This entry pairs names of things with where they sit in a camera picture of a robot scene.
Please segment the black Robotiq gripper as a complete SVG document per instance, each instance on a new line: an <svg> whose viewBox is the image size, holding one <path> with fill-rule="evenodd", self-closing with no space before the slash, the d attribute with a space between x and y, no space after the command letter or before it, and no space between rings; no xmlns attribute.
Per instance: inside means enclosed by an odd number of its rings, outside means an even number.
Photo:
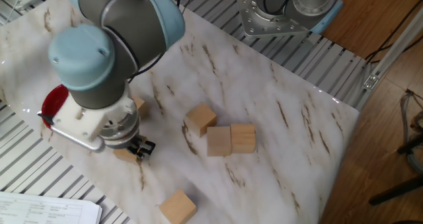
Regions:
<svg viewBox="0 0 423 224"><path fill-rule="evenodd" d="M132 155L135 155L139 161L148 160L155 149L156 144L152 141L146 141L142 135L132 137L125 146Z"/></svg>

